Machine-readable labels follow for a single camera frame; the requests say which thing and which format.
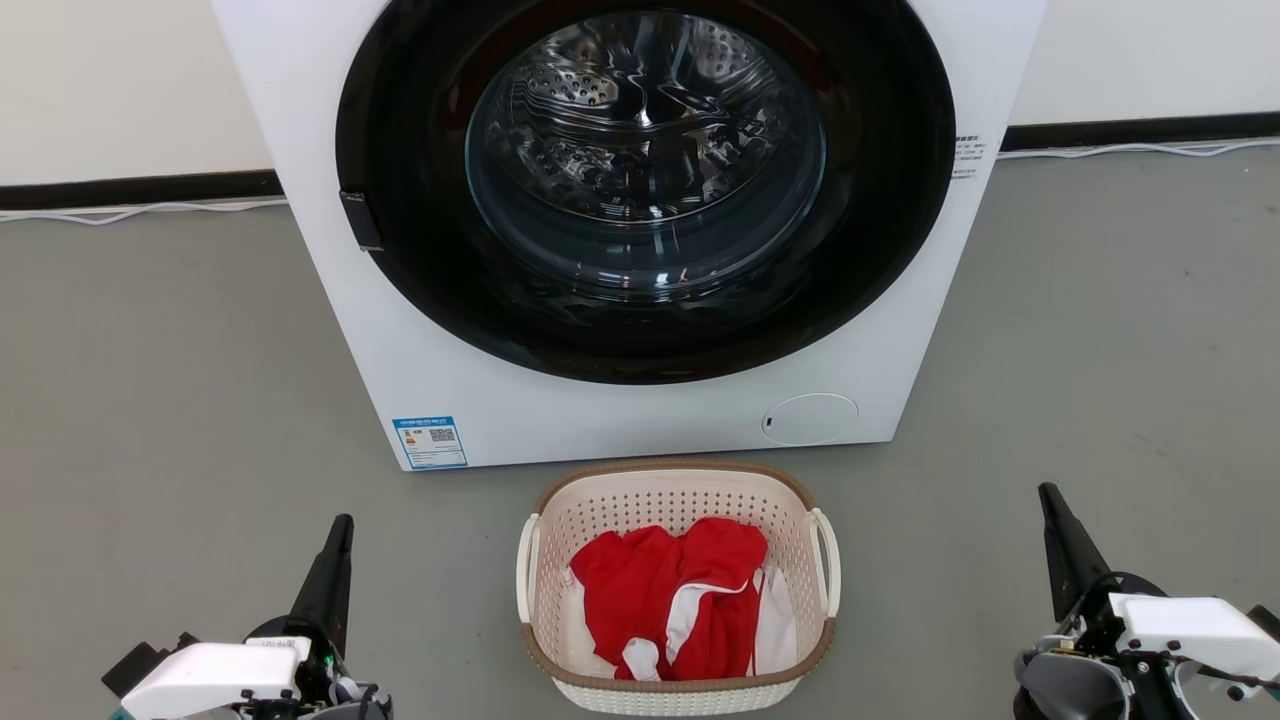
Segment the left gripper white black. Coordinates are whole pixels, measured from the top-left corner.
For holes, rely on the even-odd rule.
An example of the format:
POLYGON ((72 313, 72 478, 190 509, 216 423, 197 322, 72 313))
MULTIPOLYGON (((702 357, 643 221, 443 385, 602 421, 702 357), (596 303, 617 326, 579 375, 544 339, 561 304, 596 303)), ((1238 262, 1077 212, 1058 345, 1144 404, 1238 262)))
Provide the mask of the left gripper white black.
POLYGON ((347 670, 355 519, 334 518, 291 607, 239 643, 184 633, 172 650, 142 642, 102 684, 116 719, 392 719, 394 700, 347 670))

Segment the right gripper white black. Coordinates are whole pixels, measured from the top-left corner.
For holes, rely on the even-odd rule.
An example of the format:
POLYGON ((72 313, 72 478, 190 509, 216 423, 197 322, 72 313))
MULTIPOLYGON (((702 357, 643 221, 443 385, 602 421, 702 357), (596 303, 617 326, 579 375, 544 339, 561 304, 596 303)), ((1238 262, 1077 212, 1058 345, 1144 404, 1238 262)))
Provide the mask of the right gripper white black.
POLYGON ((1197 678, 1234 702, 1277 698, 1277 616, 1111 571, 1060 488, 1038 497, 1057 626, 1015 659, 1016 719, 1196 719, 1197 678))

